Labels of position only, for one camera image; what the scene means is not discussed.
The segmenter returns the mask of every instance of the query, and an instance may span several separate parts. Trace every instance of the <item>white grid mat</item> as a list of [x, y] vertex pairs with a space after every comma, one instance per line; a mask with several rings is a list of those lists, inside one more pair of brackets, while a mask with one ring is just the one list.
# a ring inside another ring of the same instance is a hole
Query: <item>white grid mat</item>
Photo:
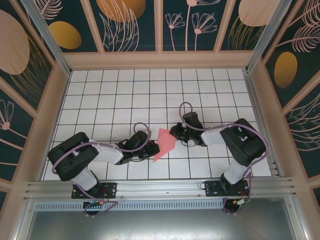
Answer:
[[[133, 125], [148, 123], [151, 139], [160, 128], [180, 122], [178, 107], [190, 102], [205, 127], [245, 118], [258, 130], [241, 69], [77, 70], [70, 84], [54, 133], [52, 147], [78, 132], [99, 142], [116, 143], [133, 135]], [[101, 180], [218, 178], [232, 155], [225, 144], [185, 147], [157, 162], [153, 159], [113, 165], [91, 162]], [[57, 180], [48, 161], [43, 180]], [[271, 176], [267, 160], [252, 168], [254, 177]]]

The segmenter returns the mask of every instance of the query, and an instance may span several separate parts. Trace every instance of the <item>pink origami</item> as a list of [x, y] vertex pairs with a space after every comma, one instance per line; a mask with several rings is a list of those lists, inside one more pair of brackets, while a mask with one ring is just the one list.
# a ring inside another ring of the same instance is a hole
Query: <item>pink origami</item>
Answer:
[[162, 158], [168, 152], [176, 146], [176, 138], [170, 134], [168, 129], [159, 129], [158, 141], [160, 152], [154, 156], [153, 162], [157, 161], [159, 158]]

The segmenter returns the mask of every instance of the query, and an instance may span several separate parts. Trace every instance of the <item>flower illustration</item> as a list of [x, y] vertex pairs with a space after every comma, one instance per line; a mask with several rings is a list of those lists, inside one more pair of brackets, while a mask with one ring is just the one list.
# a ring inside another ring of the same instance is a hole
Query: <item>flower illustration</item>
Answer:
[[169, 28], [170, 28], [170, 33], [171, 33], [171, 42], [172, 42], [172, 47], [173, 47], [173, 51], [176, 51], [175, 49], [175, 44], [174, 44], [174, 38], [172, 36], [172, 29], [177, 29], [177, 28], [181, 28], [185, 26], [185, 22], [182, 21], [183, 18], [181, 16], [181, 13], [179, 14], [171, 14], [168, 13], [165, 15], [165, 20], [166, 23], [168, 24]]
[[197, 51], [197, 38], [199, 34], [212, 33], [217, 30], [217, 25], [214, 25], [216, 20], [214, 18], [214, 13], [207, 14], [204, 13], [199, 18], [199, 13], [192, 14], [192, 25], [195, 33], [194, 50]]
[[190, 7], [195, 7], [197, 5], [211, 5], [211, 4], [217, 4], [220, 0], [186, 0], [186, 3]]
[[3, 99], [0, 100], [0, 129], [8, 130], [10, 128], [10, 121], [14, 114], [15, 105], [8, 101], [7, 106]]
[[[9, 131], [13, 132], [14, 134], [26, 139], [27, 138], [26, 136], [23, 136], [22, 134], [14, 131], [10, 128], [10, 122], [11, 122], [12, 116], [14, 114], [14, 109], [15, 109], [15, 105], [11, 101], [8, 101], [8, 103], [6, 105], [6, 103], [3, 99], [0, 100], [0, 130], [4, 130], [4, 131], [9, 130]], [[22, 147], [17, 146], [11, 142], [8, 142], [4, 139], [0, 138], [0, 142], [4, 143], [6, 145], [9, 145], [13, 148], [23, 150]]]
[[186, 51], [188, 51], [188, 26], [189, 26], [189, 16], [190, 16], [191, 7], [218, 4], [219, 2], [220, 0], [186, 0], [186, 3], [189, 6], [188, 13], [186, 15], [186, 27], [185, 27], [185, 50]]

